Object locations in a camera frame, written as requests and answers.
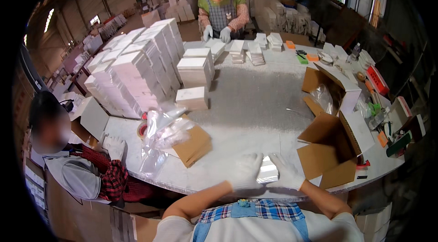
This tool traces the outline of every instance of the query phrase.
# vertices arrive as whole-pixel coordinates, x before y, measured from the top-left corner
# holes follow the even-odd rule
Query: plaid apron
[[[305,242],[310,242],[304,214],[296,203],[278,204],[267,199],[239,200],[215,208],[203,210],[194,229],[193,241],[204,242],[211,223],[227,217],[260,217],[291,222]]]
[[[209,4],[209,16],[211,27],[213,28],[213,37],[220,38],[220,31],[228,26],[230,21],[237,18],[236,8],[234,7],[234,0],[230,0],[229,4],[222,6],[212,6],[211,0],[207,0]],[[239,39],[243,37],[243,29],[239,29],[237,32],[231,32],[231,39]]]

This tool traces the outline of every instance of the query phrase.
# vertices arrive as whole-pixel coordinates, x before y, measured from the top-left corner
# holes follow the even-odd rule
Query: black tool
[[[60,103],[66,102],[64,104],[61,104],[62,107],[65,108],[65,110],[67,110],[67,113],[70,113],[71,110],[73,110],[73,99],[68,99],[68,100],[64,100],[61,101]]]
[[[303,57],[301,54],[299,54],[298,51],[297,51],[297,56],[299,56],[299,57],[302,58],[302,59],[307,60],[305,57]]]

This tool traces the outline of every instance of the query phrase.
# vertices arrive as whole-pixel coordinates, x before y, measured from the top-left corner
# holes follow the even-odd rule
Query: plastic bottle
[[[370,120],[370,122],[368,123],[368,127],[371,130],[376,129],[376,127],[383,122],[383,120],[386,118],[388,113],[389,113],[389,107],[386,107],[385,110],[381,110],[380,113],[376,114],[376,116]]]
[[[358,42],[350,55],[350,60],[357,61],[360,53],[360,43]]]

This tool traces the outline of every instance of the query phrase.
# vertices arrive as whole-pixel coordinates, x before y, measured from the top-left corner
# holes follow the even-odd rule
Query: white glove
[[[103,148],[108,150],[111,160],[122,160],[123,152],[125,151],[126,142],[117,137],[108,137]]]
[[[299,191],[306,180],[302,177],[293,164],[287,163],[280,154],[271,153],[269,158],[277,167],[280,178],[276,182],[266,185],[268,188],[288,188]]]
[[[207,25],[204,30],[204,41],[207,42],[209,37],[213,37],[213,28],[211,25]]]
[[[108,154],[108,151],[103,148],[103,141],[105,140],[105,137],[108,136],[105,132],[102,132],[102,135],[100,136],[99,142],[97,142],[96,147],[93,148],[96,152],[99,153],[106,153]]]
[[[260,189],[263,187],[256,181],[262,161],[262,153],[245,154],[236,161],[232,176],[227,179],[234,192],[242,189]]]
[[[222,29],[222,31],[220,31],[220,40],[223,43],[229,43],[231,41],[231,29],[227,26],[224,29]]]

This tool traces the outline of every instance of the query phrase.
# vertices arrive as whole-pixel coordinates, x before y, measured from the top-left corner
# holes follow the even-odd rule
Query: worker
[[[279,180],[266,185],[285,193],[296,190],[307,195],[323,212],[301,210],[295,203],[267,199],[239,200],[210,208],[223,196],[243,189],[261,189],[256,177],[263,154],[245,155],[230,167],[229,178],[220,184],[187,195],[174,202],[162,216],[154,241],[363,241],[350,207],[327,191],[311,184],[280,154],[270,154]],[[196,225],[191,219],[199,217]]]
[[[172,202],[163,196],[166,190],[128,175],[121,162],[126,148],[124,140],[105,139],[107,135],[102,134],[95,149],[69,144],[70,117],[52,93],[42,91],[34,96],[29,127],[32,148],[43,157],[54,179],[72,196],[122,208],[125,202],[158,208]]]
[[[204,41],[210,37],[229,43],[243,39],[242,27],[249,22],[245,0],[198,0],[199,22],[204,32]]]

